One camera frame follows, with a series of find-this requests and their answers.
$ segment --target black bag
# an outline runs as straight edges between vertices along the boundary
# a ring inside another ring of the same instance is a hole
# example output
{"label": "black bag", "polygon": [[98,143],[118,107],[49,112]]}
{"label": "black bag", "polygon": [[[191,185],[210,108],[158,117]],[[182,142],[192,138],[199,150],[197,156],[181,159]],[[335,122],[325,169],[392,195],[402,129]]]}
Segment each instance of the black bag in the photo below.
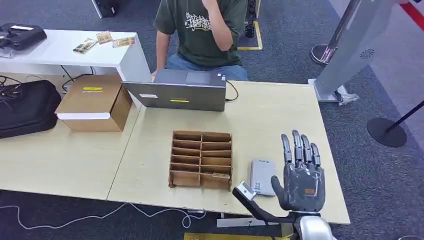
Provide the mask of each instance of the black bag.
{"label": "black bag", "polygon": [[22,94],[20,98],[0,99],[0,139],[42,132],[56,126],[58,117],[55,111],[61,96],[51,82],[25,82],[16,89]]}

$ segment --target black stanchion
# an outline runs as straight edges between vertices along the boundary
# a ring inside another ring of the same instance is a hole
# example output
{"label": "black stanchion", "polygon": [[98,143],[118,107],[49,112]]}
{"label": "black stanchion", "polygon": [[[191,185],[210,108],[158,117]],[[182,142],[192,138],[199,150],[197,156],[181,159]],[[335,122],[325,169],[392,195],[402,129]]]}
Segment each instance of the black stanchion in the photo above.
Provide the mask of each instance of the black stanchion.
{"label": "black stanchion", "polygon": [[392,148],[401,147],[407,142],[407,134],[399,124],[401,124],[423,106],[424,101],[419,103],[396,122],[382,117],[373,118],[367,123],[368,133],[377,142],[385,146]]}

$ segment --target white cable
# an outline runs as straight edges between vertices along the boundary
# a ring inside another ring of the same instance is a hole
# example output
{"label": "white cable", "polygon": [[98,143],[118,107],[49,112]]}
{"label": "white cable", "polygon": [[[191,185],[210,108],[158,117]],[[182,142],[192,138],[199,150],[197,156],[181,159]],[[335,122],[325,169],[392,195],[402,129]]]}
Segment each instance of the white cable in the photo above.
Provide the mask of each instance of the white cable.
{"label": "white cable", "polygon": [[40,79],[40,80],[44,80],[44,79],[42,79],[41,77],[36,76],[36,75],[28,75],[28,76],[26,76],[26,77],[23,79],[23,81],[25,82],[25,80],[27,80],[27,78],[29,78],[29,77],[33,77],[33,78],[38,78],[38,79]]}
{"label": "white cable", "polygon": [[[167,209],[164,209],[164,210],[161,210],[161,211],[155,212],[155,213],[153,213],[152,215],[149,215],[149,214],[145,213],[144,211],[142,211],[141,209],[139,209],[138,207],[136,207],[134,204],[129,203],[129,202],[126,202],[126,203],[122,204],[121,206],[119,206],[117,209],[115,209],[115,210],[113,210],[113,211],[109,212],[108,214],[106,214],[106,215],[104,215],[104,216],[95,216],[95,215],[85,216],[85,217],[81,217],[81,218],[74,219],[74,220],[72,220],[72,221],[70,221],[70,222],[68,222],[68,223],[65,223],[65,224],[63,224],[63,225],[60,225],[60,226],[40,225],[40,226],[31,226],[31,227],[28,227],[28,226],[23,225],[23,224],[22,224],[22,222],[21,222],[21,218],[20,218],[20,210],[21,210],[21,209],[19,208],[19,206],[16,206],[16,205],[0,206],[0,209],[16,208],[16,209],[17,209],[17,222],[19,223],[19,225],[20,225],[21,227],[23,227],[23,228],[24,228],[24,229],[26,229],[26,230],[41,229],[41,228],[61,229],[61,228],[65,227],[65,226],[68,226],[69,224],[72,224],[72,223],[75,223],[75,222],[78,222],[78,221],[81,221],[81,220],[84,220],[84,219],[104,219],[104,218],[106,218],[106,217],[108,217],[108,216],[110,216],[110,215],[112,215],[112,214],[116,213],[119,209],[121,209],[123,206],[125,206],[125,205],[127,205],[127,204],[129,204],[129,205],[133,206],[133,207],[134,207],[137,211],[139,211],[140,213],[142,213],[142,214],[146,215],[146,216],[147,216],[147,217],[149,217],[149,218],[154,217],[154,216],[156,216],[156,215],[158,215],[158,214],[161,214],[161,213],[167,212],[167,211],[178,211],[178,212],[181,212],[181,213],[185,214],[185,217],[182,219],[181,224],[182,224],[182,226],[183,226],[184,228],[186,228],[186,229],[188,229],[188,228],[192,225],[192,218],[195,218],[195,219],[202,219],[202,218],[204,218],[204,217],[206,216],[206,213],[207,213],[207,212],[205,211],[205,212],[204,212],[204,214],[203,214],[203,216],[200,216],[200,217],[199,217],[199,216],[189,215],[187,212],[185,212],[185,211],[183,211],[183,210],[180,210],[180,209],[176,209],[176,208],[167,208]],[[188,225],[185,225],[185,224],[184,224],[184,221],[185,221],[186,219],[188,219]]]}

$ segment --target white hard drive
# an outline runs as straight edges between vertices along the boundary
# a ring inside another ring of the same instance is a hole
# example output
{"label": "white hard drive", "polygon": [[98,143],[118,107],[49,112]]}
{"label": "white hard drive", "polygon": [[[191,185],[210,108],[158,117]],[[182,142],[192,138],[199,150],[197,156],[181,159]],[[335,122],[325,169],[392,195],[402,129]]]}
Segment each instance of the white hard drive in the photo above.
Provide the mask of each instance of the white hard drive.
{"label": "white hard drive", "polygon": [[251,163],[250,187],[259,195],[275,196],[271,177],[275,175],[276,165],[269,160],[255,159]]}

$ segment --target yellow tape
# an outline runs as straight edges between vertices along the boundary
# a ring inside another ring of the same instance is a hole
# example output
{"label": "yellow tape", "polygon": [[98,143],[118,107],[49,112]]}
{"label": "yellow tape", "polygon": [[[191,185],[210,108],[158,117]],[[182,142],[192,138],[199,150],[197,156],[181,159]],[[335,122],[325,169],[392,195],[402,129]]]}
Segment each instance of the yellow tape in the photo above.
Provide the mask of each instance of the yellow tape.
{"label": "yellow tape", "polygon": [[86,86],[83,89],[86,91],[100,91],[103,89],[103,87]]}
{"label": "yellow tape", "polygon": [[[290,240],[289,238],[276,237],[276,240]],[[269,236],[249,236],[212,233],[184,233],[184,240],[271,240]]]}
{"label": "yellow tape", "polygon": [[173,103],[189,103],[190,101],[184,100],[184,99],[171,99],[170,100]]}
{"label": "yellow tape", "polygon": [[259,24],[258,21],[253,21],[254,31],[256,32],[256,39],[257,39],[257,46],[239,46],[237,47],[238,50],[262,50],[262,38],[261,38],[261,31],[259,30]]}

